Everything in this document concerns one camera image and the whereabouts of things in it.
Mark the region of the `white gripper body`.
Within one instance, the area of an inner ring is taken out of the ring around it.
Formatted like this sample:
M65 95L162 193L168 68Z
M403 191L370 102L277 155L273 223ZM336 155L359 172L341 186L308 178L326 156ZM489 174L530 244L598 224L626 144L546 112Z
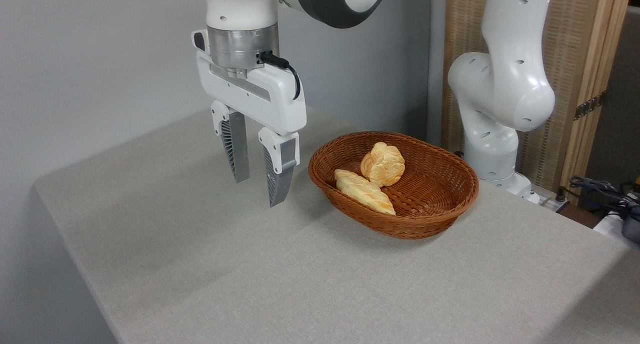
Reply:
M234 78L214 64L205 30L192 33L192 44L196 48L199 80L206 94L279 135L290 135L306 126L304 94L294 99L296 85L290 72L263 64L250 69L245 79Z

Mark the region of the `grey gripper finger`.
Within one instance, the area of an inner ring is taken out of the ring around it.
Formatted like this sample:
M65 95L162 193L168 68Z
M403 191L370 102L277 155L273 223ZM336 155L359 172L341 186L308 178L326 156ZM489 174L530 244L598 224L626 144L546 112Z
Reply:
M294 168L300 163L299 135L282 136L264 127L259 130L258 137L263 145L269 204L274 207L285 201Z
M222 140L234 180L243 182L250 177L245 116L217 100L213 101L210 109L215 135Z

